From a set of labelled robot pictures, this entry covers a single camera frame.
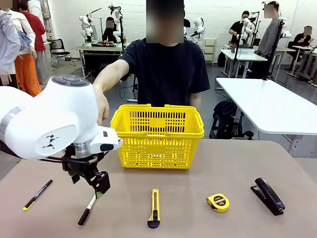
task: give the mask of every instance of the red shirt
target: red shirt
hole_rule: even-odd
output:
[[[46,33],[46,30],[41,20],[37,16],[29,12],[23,12],[23,14],[25,15],[26,19],[30,23],[32,30],[35,33],[35,51],[44,51],[45,46],[43,43],[42,35]]]

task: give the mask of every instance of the hair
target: hair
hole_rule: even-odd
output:
[[[113,21],[113,22],[114,22],[114,19],[113,19],[113,17],[111,17],[111,16],[107,17],[106,20],[107,20],[107,21]]]
[[[276,1],[271,1],[271,2],[269,2],[267,5],[273,5],[273,6],[274,6],[274,9],[277,10],[277,11],[278,11],[278,9],[279,9],[279,4],[278,4],[278,2],[276,2]]]
[[[242,15],[244,15],[244,14],[246,14],[246,15],[250,16],[249,11],[244,11],[244,12],[242,13]]]
[[[17,8],[23,10],[23,11],[27,11],[28,10],[28,1],[21,1],[18,3]]]

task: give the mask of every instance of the white drawer unit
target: white drawer unit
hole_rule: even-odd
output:
[[[205,39],[204,45],[204,55],[205,61],[213,65],[213,60],[215,56],[215,50],[217,46],[217,39]]]

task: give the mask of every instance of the pen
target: pen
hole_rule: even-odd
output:
[[[91,199],[90,203],[88,204],[88,207],[85,209],[83,215],[79,219],[78,225],[80,225],[80,226],[84,225],[84,223],[85,223],[85,221],[90,213],[90,209],[93,207],[95,201],[96,201],[96,195],[94,195],[93,199]]]
[[[33,205],[33,203],[35,202],[35,200],[44,192],[45,189],[47,189],[47,187],[53,182],[53,180],[51,179],[50,181],[48,181],[42,188],[40,191],[37,192],[37,194],[34,195],[34,197],[31,198],[31,200],[23,207],[23,211],[27,211],[29,210],[29,208]]]

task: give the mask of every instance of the yellow tape measure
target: yellow tape measure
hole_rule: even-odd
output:
[[[160,217],[159,217],[159,190],[152,190],[152,213],[151,217],[148,220],[148,226],[150,228],[156,228],[159,226]]]
[[[213,196],[207,197],[207,202],[216,212],[226,212],[229,208],[229,200],[225,195],[217,193]]]

